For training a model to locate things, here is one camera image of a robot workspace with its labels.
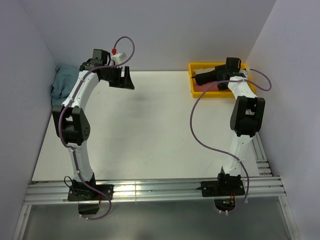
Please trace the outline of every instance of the yellow bin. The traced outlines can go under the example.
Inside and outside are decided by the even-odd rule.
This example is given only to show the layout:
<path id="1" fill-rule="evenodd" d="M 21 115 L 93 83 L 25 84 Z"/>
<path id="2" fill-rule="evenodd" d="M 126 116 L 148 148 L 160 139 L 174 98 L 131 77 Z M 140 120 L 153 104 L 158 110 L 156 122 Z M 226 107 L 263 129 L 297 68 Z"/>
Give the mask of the yellow bin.
<path id="1" fill-rule="evenodd" d="M 194 76 L 196 69 L 210 69 L 219 65 L 226 64 L 225 62 L 190 62 L 189 63 L 189 78 L 191 84 L 191 93 L 194 98 L 200 97 L 203 93 L 202 91 L 197 91 L 195 89 L 196 80 L 191 78 Z M 248 66 L 245 63 L 241 63 L 241 69 L 245 69 Z M 248 84 L 250 89 L 255 93 L 256 88 L 251 83 Z M 203 98 L 234 98 L 235 96 L 231 91 L 207 91 Z"/>

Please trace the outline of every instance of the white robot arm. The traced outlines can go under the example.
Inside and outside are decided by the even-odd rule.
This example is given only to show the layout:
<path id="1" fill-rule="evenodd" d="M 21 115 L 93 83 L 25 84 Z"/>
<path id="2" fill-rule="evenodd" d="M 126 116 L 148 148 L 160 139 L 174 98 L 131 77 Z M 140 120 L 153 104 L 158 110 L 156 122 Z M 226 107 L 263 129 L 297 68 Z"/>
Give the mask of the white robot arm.
<path id="1" fill-rule="evenodd" d="M 246 71 L 241 70 L 240 72 L 244 74 L 245 79 L 248 79 L 248 74 Z M 243 79 L 244 78 L 241 76 L 234 76 L 230 78 L 230 80 L 233 81 L 239 81 Z M 228 88 L 232 91 L 235 99 L 237 99 L 239 96 L 244 96 L 250 99 L 257 98 L 257 95 L 252 92 L 246 81 L 229 82 Z M 241 161 L 244 161 L 247 147 L 249 143 L 251 143 L 252 138 L 252 136 L 246 134 L 238 136 L 235 132 L 232 136 L 231 145 L 228 152 L 237 156 Z M 234 157 L 229 156 L 228 163 L 223 166 L 223 171 L 225 174 L 230 174 L 230 176 L 238 176 L 241 175 L 241 165 L 235 160 Z"/>
<path id="2" fill-rule="evenodd" d="M 241 177 L 242 164 L 245 160 L 249 143 L 251 143 L 253 137 L 261 128 L 265 100 L 257 97 L 252 92 L 245 81 L 248 80 L 248 73 L 246 70 L 240 70 L 240 66 L 241 60 L 239 58 L 229 57 L 225 65 L 217 67 L 218 71 L 223 71 L 223 76 L 229 77 L 226 80 L 230 80 L 229 83 L 219 83 L 217 79 L 218 88 L 220 90 L 229 88 L 236 99 L 230 118 L 230 128 L 234 131 L 234 134 L 228 151 L 231 155 L 228 155 L 226 158 L 226 164 L 222 166 L 217 180 L 202 181 L 201 187 L 198 188 L 202 190 L 203 197 L 245 195 L 245 188 Z M 212 78 L 215 74 L 216 72 L 211 71 L 207 76 Z M 205 82 L 207 81 L 207 76 L 202 75 L 198 80 Z"/>
<path id="3" fill-rule="evenodd" d="M 83 178 L 84 182 L 92 188 L 100 189 L 102 192 L 111 192 L 110 189 L 108 190 L 106 187 L 103 189 L 102 185 L 96 185 L 95 175 L 90 166 L 87 140 L 91 128 L 85 115 L 85 108 L 93 89 L 101 80 L 108 81 L 110 87 L 131 90 L 134 90 L 135 87 L 131 81 L 128 66 L 124 67 L 124 76 L 122 76 L 122 67 L 102 67 L 91 72 L 92 69 L 96 69 L 96 67 L 105 66 L 107 64 L 108 56 L 110 56 L 108 52 L 101 49 L 94 49 L 92 58 L 80 66 L 77 82 L 69 97 L 61 106 L 55 106 L 52 109 L 56 134 L 59 137 L 59 118 L 62 118 L 61 133 L 63 140 L 68 146 L 72 147 L 68 148 L 73 166 L 72 186 L 70 187 L 68 195 L 69 201 L 95 200 L 95 198 L 97 198 L 97 194 L 84 185 L 79 175 Z M 114 62 L 117 65 L 121 64 L 124 60 L 123 56 L 122 58 L 116 57 L 113 59 L 115 59 Z M 79 83 L 83 81 L 83 77 L 88 71 L 90 71 L 90 74 L 85 78 L 85 81 L 74 98 L 72 98 Z M 64 115 L 61 116 L 65 106 L 68 106 L 68 108 L 65 110 Z M 74 154 L 78 169 L 81 171 L 77 170 L 75 166 Z"/>

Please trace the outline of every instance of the white backdrop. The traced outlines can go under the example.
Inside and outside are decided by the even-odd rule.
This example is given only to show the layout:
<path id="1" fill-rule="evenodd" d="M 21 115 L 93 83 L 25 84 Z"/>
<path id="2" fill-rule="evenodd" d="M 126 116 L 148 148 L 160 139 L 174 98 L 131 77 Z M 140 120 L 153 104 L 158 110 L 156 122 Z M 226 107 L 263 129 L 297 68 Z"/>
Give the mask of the white backdrop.
<path id="1" fill-rule="evenodd" d="M 20 0 L 55 60 L 78 67 L 118 37 L 136 43 L 134 70 L 245 61 L 276 0 Z M 131 45 L 119 50 L 127 54 Z"/>
<path id="2" fill-rule="evenodd" d="M 51 113 L 55 61 L 18 0 L 0 7 L 0 239 L 13 237 Z"/>
<path id="3" fill-rule="evenodd" d="M 259 92 L 261 138 L 303 240 L 320 236 L 319 9 L 318 0 L 277 0 L 248 58 L 273 82 L 271 92 Z"/>

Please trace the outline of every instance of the blue cloth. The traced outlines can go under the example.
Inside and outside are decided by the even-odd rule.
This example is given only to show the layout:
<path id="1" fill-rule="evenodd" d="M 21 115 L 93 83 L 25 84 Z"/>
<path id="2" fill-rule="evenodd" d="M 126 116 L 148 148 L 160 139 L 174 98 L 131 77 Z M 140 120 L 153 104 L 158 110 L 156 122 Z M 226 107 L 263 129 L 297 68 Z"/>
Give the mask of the blue cloth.
<path id="1" fill-rule="evenodd" d="M 50 93 L 52 107 L 60 106 L 67 99 L 78 80 L 79 69 L 69 65 L 61 65 L 55 69 L 55 72 Z"/>

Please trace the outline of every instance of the white tabletop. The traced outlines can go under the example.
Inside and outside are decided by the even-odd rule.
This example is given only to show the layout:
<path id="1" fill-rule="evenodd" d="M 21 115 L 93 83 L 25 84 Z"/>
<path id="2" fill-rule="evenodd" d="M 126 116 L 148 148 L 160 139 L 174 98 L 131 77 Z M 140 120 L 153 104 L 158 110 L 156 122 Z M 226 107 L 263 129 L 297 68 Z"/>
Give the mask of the white tabletop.
<path id="1" fill-rule="evenodd" d="M 85 108 L 91 126 L 88 155 L 97 180 L 217 177 L 224 154 L 199 145 L 189 128 L 196 99 L 186 71 L 131 72 L 135 90 L 108 87 L 101 81 Z M 205 144 L 228 150 L 229 122 L 235 99 L 199 102 L 194 131 Z M 244 165 L 259 177 L 252 144 Z M 56 135 L 51 117 L 33 181 L 61 181 L 73 176 L 69 152 Z"/>

